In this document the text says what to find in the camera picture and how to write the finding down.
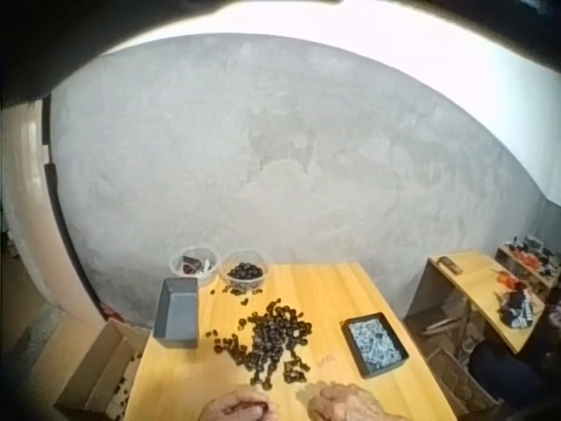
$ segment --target gray plastic tray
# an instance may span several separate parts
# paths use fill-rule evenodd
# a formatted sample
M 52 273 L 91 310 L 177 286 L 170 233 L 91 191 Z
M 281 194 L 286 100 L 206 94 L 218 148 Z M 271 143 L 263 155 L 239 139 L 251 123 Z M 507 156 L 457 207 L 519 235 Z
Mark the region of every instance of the gray plastic tray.
M 168 347 L 196 348 L 199 336 L 199 289 L 196 278 L 164 280 L 153 336 Z

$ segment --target hand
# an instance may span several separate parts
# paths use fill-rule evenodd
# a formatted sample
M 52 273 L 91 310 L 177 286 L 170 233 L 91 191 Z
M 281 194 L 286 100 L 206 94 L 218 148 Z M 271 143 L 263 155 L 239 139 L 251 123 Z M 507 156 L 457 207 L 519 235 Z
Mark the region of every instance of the hand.
M 314 421 L 399 421 L 387 414 L 372 394 L 351 384 L 331 384 L 309 401 Z
M 199 421 L 276 421 L 277 418 L 276 406 L 269 402 L 267 395 L 243 388 L 207 403 Z

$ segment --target box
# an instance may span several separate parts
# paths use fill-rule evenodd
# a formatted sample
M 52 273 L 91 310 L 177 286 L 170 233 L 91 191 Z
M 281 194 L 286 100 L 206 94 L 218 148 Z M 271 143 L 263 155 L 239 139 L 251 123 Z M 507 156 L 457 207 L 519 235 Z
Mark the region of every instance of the box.
M 199 288 L 196 278 L 164 280 L 153 336 L 167 347 L 196 348 L 199 337 Z
M 72 421 L 116 419 L 108 410 L 111 401 L 117 389 L 123 393 L 125 370 L 130 390 L 149 334 L 144 329 L 109 320 L 60 394 L 55 408 Z M 118 406 L 124 411 L 126 403 Z

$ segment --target wooden desk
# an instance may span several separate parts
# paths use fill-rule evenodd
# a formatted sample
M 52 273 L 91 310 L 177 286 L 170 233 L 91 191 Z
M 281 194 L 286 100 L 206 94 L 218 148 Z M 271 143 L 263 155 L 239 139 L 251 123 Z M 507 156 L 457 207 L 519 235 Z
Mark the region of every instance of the wooden desk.
M 210 399 L 248 384 L 250 374 L 236 367 L 226 354 L 213 352 L 214 338 L 205 332 L 217 329 L 223 337 L 236 333 L 240 343 L 249 345 L 251 332 L 237 331 L 238 320 L 253 311 L 262 314 L 272 300 L 280 297 L 305 313 L 313 324 L 309 345 L 298 354 L 311 366 L 309 382 L 287 385 L 282 370 L 273 375 L 268 392 L 280 406 L 280 420 L 308 419 L 305 404 L 317 392 L 318 382 L 356 383 L 371 390 L 384 408 L 411 420 L 448 421 L 456 419 L 437 381 L 400 320 L 358 263 L 340 265 L 275 265 L 263 287 L 264 293 L 243 296 L 222 293 L 223 284 L 214 282 L 200 291 L 201 336 L 196 350 L 169 350 L 153 338 L 148 340 L 135 378 L 125 420 L 196 420 Z M 397 369 L 363 380 L 341 332 L 347 318 L 384 312 L 409 353 Z
M 463 269 L 463 274 L 454 275 L 448 268 L 438 265 L 442 256 L 448 256 Z M 442 254 L 429 258 L 429 262 L 448 279 L 459 291 L 483 314 L 486 321 L 501 336 L 502 340 L 514 352 L 518 353 L 526 343 L 529 335 L 536 326 L 536 321 L 543 312 L 543 302 L 532 296 L 536 320 L 528 329 L 511 329 L 499 319 L 498 295 L 508 292 L 508 288 L 497 282 L 497 272 L 506 270 L 493 258 L 482 252 L 471 250 L 468 252 Z

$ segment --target white wall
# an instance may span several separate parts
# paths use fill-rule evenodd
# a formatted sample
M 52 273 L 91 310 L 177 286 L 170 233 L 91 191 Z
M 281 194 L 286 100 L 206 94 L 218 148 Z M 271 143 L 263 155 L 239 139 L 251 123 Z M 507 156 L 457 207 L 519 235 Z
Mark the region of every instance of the white wall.
M 336 5 L 233 4 L 146 32 L 108 53 L 156 39 L 217 32 L 305 39 L 397 68 L 479 120 L 521 162 L 543 193 L 561 204 L 559 73 L 452 22 L 375 0 L 344 0 Z

